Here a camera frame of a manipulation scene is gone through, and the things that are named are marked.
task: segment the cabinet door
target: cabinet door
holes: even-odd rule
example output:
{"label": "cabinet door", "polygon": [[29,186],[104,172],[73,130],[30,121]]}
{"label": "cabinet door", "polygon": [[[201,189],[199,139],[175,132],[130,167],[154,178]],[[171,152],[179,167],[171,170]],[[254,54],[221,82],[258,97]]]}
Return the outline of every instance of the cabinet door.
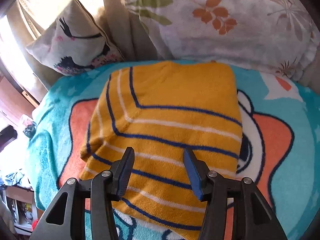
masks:
{"label": "cabinet door", "polygon": [[34,109],[5,77],[0,81],[0,112],[6,118],[18,126],[23,114],[32,118]]}

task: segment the metal screw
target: metal screw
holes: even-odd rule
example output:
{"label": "metal screw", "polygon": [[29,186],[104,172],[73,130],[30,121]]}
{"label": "metal screw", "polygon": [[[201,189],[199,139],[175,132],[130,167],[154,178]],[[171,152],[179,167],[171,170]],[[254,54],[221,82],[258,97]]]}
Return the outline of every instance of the metal screw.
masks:
{"label": "metal screw", "polygon": [[109,177],[111,175],[111,171],[103,171],[101,175],[102,177]]}
{"label": "metal screw", "polygon": [[75,182],[76,182],[76,179],[74,179],[74,178],[71,178],[71,179],[68,179],[68,180],[67,180],[67,183],[68,183],[69,185],[75,184]]}
{"label": "metal screw", "polygon": [[210,177],[215,178],[215,177],[218,176],[218,173],[217,173],[216,171],[209,171],[209,172],[208,172],[208,175],[209,175]]}
{"label": "metal screw", "polygon": [[245,178],[243,179],[243,181],[244,181],[245,184],[251,184],[251,183],[252,183],[252,179],[250,179],[250,178],[248,178],[248,177],[245,177]]}

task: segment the blue stripe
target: blue stripe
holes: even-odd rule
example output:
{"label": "blue stripe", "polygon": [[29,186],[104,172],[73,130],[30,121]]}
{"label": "blue stripe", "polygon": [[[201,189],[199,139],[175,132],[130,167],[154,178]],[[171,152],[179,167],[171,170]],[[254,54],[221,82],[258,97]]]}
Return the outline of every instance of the blue stripe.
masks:
{"label": "blue stripe", "polygon": [[87,131],[87,154],[91,153],[91,146],[90,146],[90,122],[88,125],[88,131]]}
{"label": "blue stripe", "polygon": [[109,86],[110,86],[110,81],[111,81],[111,75],[109,77],[109,82],[107,85],[107,92],[106,92],[106,98],[107,98],[107,105],[108,105],[108,110],[110,113],[110,118],[112,121],[112,129],[113,132],[117,135],[117,136],[121,136],[121,137],[125,137],[125,138],[138,138],[138,139],[144,139],[144,140],[152,140],[152,141],[157,141],[157,142],[161,142],[164,144],[168,144],[174,147],[180,147],[180,148],[190,148],[192,150],[203,150],[203,151],[210,151],[210,152],[217,152],[217,153],[221,153],[227,156],[230,156],[232,158],[238,159],[238,155],[230,152],[230,151],[226,151],[223,149],[219,149],[216,147],[210,147],[210,146],[205,146],[205,145],[190,145],[190,144],[185,144],[185,143],[180,143],[180,142],[174,142],[174,141],[169,141],[163,138],[159,138],[156,136],[151,136],[151,135],[142,135],[142,134],[132,134],[132,133],[121,133],[119,132],[119,130],[116,127],[116,121],[115,121],[115,117],[113,115],[112,112],[112,108],[111,108],[111,104],[110,104],[110,98],[109,98]]}
{"label": "blue stripe", "polygon": [[[96,160],[98,160],[99,162],[102,162],[102,163],[107,164],[107,165],[112,165],[111,161],[106,160],[104,158],[101,158],[98,155],[96,155],[95,153],[92,154],[92,157],[95,158]],[[132,173],[140,175],[140,176],[147,177],[149,179],[154,179],[154,180],[166,183],[166,184],[170,184],[170,185],[173,185],[173,186],[176,186],[176,187],[192,190],[190,184],[179,182],[179,181],[176,181],[176,180],[173,180],[173,179],[167,179],[167,178],[164,178],[164,177],[161,177],[161,176],[157,176],[157,175],[154,175],[154,174],[151,174],[151,173],[148,173],[148,172],[144,172],[144,171],[139,171],[139,170],[136,170],[136,169],[132,169]]]}
{"label": "blue stripe", "polygon": [[138,101],[138,98],[134,92],[134,88],[133,88],[133,75],[132,75],[132,67],[130,67],[130,74],[129,74],[129,85],[130,85],[130,91],[131,91],[131,95],[133,97],[133,100],[136,104],[137,108],[141,108],[141,109],[145,109],[145,108],[159,108],[159,109],[176,109],[176,110],[183,110],[183,111],[192,111],[192,112],[198,112],[198,113],[204,113],[204,114],[209,114],[209,115],[213,115],[213,116],[218,116],[221,117],[225,120],[231,121],[236,123],[237,125],[239,125],[240,127],[242,127],[241,122],[239,122],[238,120],[226,116],[224,114],[220,114],[211,110],[207,110],[207,109],[201,109],[201,108],[197,108],[197,107],[187,107],[187,106],[163,106],[163,105],[141,105]]}
{"label": "blue stripe", "polygon": [[143,211],[142,209],[138,208],[137,206],[133,205],[132,203],[129,202],[129,200],[122,198],[122,200],[124,201],[124,203],[126,203],[130,208],[138,211],[139,213],[141,213],[142,215],[146,216],[147,218],[150,218],[158,223],[161,223],[163,225],[169,226],[169,227],[173,227],[173,228],[179,228],[179,229],[184,229],[184,230],[192,230],[192,231],[200,231],[201,227],[197,227],[197,226],[188,226],[188,225],[182,225],[182,224],[178,224],[178,223],[174,223],[174,222],[170,222],[167,220],[163,220],[160,219],[158,217],[155,217],[153,215],[150,215],[149,213]]}

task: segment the white stripe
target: white stripe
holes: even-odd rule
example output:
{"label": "white stripe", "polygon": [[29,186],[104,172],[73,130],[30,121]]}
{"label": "white stripe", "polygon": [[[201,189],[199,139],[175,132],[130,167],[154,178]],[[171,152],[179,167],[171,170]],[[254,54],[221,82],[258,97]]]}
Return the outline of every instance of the white stripe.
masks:
{"label": "white stripe", "polygon": [[[124,153],[124,151],[125,151],[125,149],[110,145],[107,142],[103,142],[103,145],[108,147],[108,148],[110,148],[110,149],[112,149],[112,150],[114,150],[114,151],[116,151],[116,152],[119,152],[119,153]],[[147,154],[147,153],[138,153],[138,152],[135,152],[134,155],[135,156],[139,156],[141,158],[145,158],[145,159],[171,163],[171,164],[174,164],[174,165],[176,165],[178,167],[184,167],[183,162],[179,162],[179,161],[176,161],[176,160],[171,159],[171,158],[166,158],[166,157],[162,157],[162,156],[158,156],[158,155],[151,155],[151,154]],[[209,167],[209,169],[210,169],[210,171],[216,171],[217,173],[220,173],[220,174],[223,174],[223,175],[227,175],[227,176],[229,176],[231,178],[234,178],[236,176],[236,173],[232,172],[232,171],[219,169],[219,168],[215,168],[215,167]]]}
{"label": "white stripe", "polygon": [[97,175],[97,174],[99,174],[98,172],[89,169],[87,166],[84,167],[84,170],[87,171],[87,172],[89,172],[89,173],[91,173],[91,174],[93,174],[94,176]]}
{"label": "white stripe", "polygon": [[124,101],[123,101],[123,98],[121,95],[121,88],[120,88],[121,73],[122,73],[122,71],[120,69],[118,79],[117,79],[117,92],[118,92],[121,108],[124,112],[124,118],[128,122],[130,122],[130,123],[159,124],[159,125],[164,125],[164,126],[173,126],[173,127],[185,128],[185,129],[196,130],[196,131],[210,132],[210,133],[215,133],[215,134],[219,134],[219,135],[226,136],[226,137],[231,137],[239,143],[242,142],[242,139],[239,136],[237,136],[233,133],[220,131],[220,130],[217,130],[212,127],[201,127],[198,125],[191,125],[191,124],[178,123],[178,122],[169,122],[169,121],[161,121],[161,120],[153,120],[153,119],[149,120],[149,119],[132,119],[132,118],[130,118],[127,114],[127,110],[125,108]]}
{"label": "white stripe", "polygon": [[137,193],[143,195],[144,197],[146,197],[148,199],[151,199],[154,202],[157,202],[157,203],[159,203],[161,205],[164,205],[164,206],[183,209],[183,210],[188,210],[188,211],[193,211],[193,212],[199,212],[199,213],[204,213],[205,212],[205,208],[190,207],[190,206],[186,206],[186,205],[182,205],[182,204],[166,201],[164,199],[161,199],[161,198],[158,198],[156,196],[153,196],[153,195],[149,194],[148,192],[145,192],[145,191],[140,190],[140,189],[135,188],[135,187],[128,186],[127,190],[132,190],[134,192],[137,192]]}
{"label": "white stripe", "polygon": [[100,139],[103,140],[103,133],[102,133],[103,126],[102,126],[102,118],[101,118],[101,114],[100,114],[99,104],[97,105],[96,113],[97,113],[98,120],[99,120]]}

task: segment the green leaf print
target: green leaf print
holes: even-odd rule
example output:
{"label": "green leaf print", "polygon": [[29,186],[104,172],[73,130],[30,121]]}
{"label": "green leaf print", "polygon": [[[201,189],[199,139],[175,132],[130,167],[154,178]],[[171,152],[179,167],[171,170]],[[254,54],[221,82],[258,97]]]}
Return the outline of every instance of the green leaf print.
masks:
{"label": "green leaf print", "polygon": [[160,23],[161,25],[170,25],[172,24],[172,22],[167,19],[164,16],[161,15],[157,15],[153,12],[148,11],[147,9],[139,9],[139,10],[133,10],[135,13],[139,14],[140,17],[146,17],[146,18],[150,18],[153,19],[155,21],[157,21],[158,23]]}
{"label": "green leaf print", "polygon": [[127,5],[157,8],[157,7],[166,7],[172,3],[173,3],[173,0],[136,0],[134,2],[128,3]]}
{"label": "green leaf print", "polygon": [[148,28],[148,26],[145,24],[145,23],[143,23],[143,22],[141,22],[141,25],[142,25],[142,27],[144,28],[144,30],[146,31],[146,33],[149,35],[149,28]]}

